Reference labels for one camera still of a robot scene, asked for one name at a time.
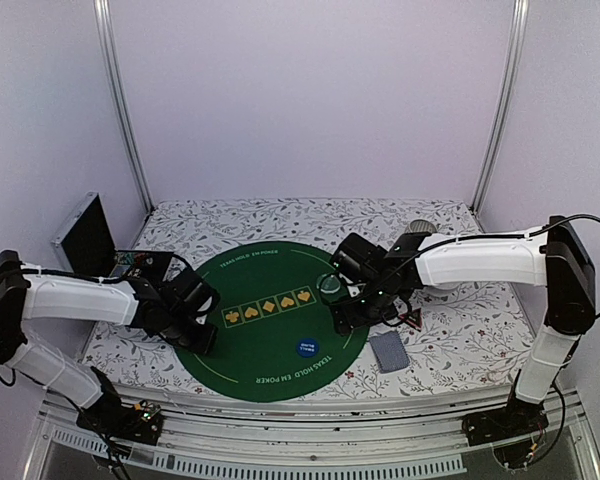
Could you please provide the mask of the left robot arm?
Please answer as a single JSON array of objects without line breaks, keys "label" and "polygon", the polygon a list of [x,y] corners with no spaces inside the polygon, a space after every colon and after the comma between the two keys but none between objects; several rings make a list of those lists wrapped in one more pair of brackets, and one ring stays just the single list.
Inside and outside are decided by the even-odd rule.
[{"label": "left robot arm", "polygon": [[26,332],[24,322],[105,322],[141,329],[171,346],[206,354],[217,329],[205,317],[219,301],[219,293],[190,265],[170,280],[146,278],[134,267],[119,277],[94,277],[26,264],[17,252],[5,250],[0,253],[0,365],[64,396],[85,428],[109,435],[154,428],[158,407],[146,401],[124,405],[103,372],[76,363]]}]

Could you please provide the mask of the clear dealer button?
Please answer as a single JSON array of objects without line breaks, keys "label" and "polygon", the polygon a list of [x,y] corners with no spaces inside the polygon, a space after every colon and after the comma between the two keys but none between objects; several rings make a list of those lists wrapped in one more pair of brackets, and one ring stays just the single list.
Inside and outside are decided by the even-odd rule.
[{"label": "clear dealer button", "polygon": [[317,279],[316,288],[323,295],[334,295],[341,290],[342,284],[336,274],[322,274]]}]

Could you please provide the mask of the blue small blind button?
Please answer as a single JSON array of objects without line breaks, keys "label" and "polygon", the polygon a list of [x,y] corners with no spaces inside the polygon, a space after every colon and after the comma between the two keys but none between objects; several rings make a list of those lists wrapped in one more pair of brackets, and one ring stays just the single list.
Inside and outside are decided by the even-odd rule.
[{"label": "blue small blind button", "polygon": [[301,339],[296,345],[296,353],[302,358],[315,357],[319,351],[319,343],[312,338]]}]

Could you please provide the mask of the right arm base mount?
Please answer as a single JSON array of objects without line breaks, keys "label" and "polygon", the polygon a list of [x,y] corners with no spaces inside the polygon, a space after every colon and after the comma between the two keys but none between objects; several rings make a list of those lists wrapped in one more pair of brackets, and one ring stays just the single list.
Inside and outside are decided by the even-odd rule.
[{"label": "right arm base mount", "polygon": [[504,407],[468,414],[462,418],[461,429],[470,446],[510,440],[527,435],[526,440],[510,443],[493,450],[496,460],[510,470],[528,466],[534,459],[538,442],[530,435],[543,436],[549,421],[543,403],[530,404],[514,397]]}]

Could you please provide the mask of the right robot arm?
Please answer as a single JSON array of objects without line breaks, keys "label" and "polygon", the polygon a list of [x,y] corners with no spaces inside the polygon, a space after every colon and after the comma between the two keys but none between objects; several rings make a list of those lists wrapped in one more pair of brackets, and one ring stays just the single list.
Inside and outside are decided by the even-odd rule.
[{"label": "right robot arm", "polygon": [[330,264],[336,274],[361,288],[357,296],[329,306],[340,335],[396,318],[395,300],[409,301],[426,287],[476,281],[545,288],[545,319],[506,405],[467,416],[463,427],[468,433],[485,427],[517,436],[546,426],[543,402],[551,384],[596,320],[595,267],[563,216],[521,232],[461,237],[406,232],[389,249],[351,233]]}]

